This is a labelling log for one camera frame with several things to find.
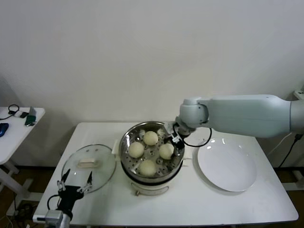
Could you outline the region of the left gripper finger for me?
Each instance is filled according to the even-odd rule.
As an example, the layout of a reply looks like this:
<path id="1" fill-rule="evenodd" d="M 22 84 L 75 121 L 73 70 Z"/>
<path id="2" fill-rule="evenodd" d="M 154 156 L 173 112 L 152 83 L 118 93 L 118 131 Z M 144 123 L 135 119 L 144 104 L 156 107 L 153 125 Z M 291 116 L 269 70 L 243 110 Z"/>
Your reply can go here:
<path id="1" fill-rule="evenodd" d="M 86 184 L 80 188 L 80 193 L 89 193 L 92 189 L 92 172 L 90 172 Z"/>
<path id="2" fill-rule="evenodd" d="M 58 191 L 65 191 L 66 190 L 66 186 L 65 186 L 65 181 L 67 180 L 67 177 L 70 173 L 70 169 L 68 169 L 64 175 L 61 177 L 61 180 L 57 181 L 57 187 L 58 187 Z"/>

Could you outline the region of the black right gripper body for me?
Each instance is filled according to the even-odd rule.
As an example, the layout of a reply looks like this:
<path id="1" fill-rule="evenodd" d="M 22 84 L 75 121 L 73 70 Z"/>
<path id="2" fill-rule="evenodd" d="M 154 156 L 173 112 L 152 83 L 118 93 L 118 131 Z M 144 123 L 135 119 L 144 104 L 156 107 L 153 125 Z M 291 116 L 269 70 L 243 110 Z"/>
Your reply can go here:
<path id="1" fill-rule="evenodd" d="M 189 130 L 179 129 L 178 135 L 182 139 L 182 141 L 185 143 L 185 138 L 189 136 Z"/>

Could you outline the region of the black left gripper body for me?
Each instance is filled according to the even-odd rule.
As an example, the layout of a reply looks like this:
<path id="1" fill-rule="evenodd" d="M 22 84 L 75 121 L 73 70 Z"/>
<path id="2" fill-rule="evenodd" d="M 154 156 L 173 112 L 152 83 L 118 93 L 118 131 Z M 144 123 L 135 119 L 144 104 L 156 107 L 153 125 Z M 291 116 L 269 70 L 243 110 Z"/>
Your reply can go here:
<path id="1" fill-rule="evenodd" d="M 81 187 L 66 186 L 65 190 L 59 191 L 61 198 L 58 209 L 72 211 L 75 202 L 84 197 L 84 193 L 80 191 Z"/>

